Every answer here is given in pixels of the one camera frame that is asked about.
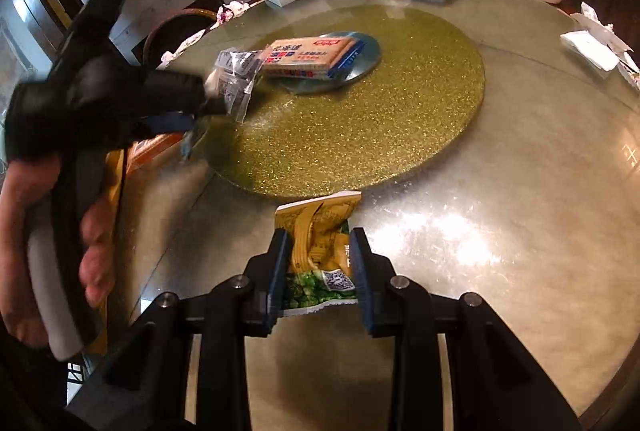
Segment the person left hand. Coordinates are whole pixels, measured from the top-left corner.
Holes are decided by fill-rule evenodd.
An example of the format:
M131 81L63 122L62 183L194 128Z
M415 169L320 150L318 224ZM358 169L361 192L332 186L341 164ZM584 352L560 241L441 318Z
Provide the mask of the person left hand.
M28 273L25 219L27 210L52 190L58 173L58 157L40 162L14 160L1 188L2 321L10 336L34 349L47 347L48 334ZM101 307L114 287L114 225L115 208L108 188L103 188L80 225L86 252L79 266L79 279L93 309Z

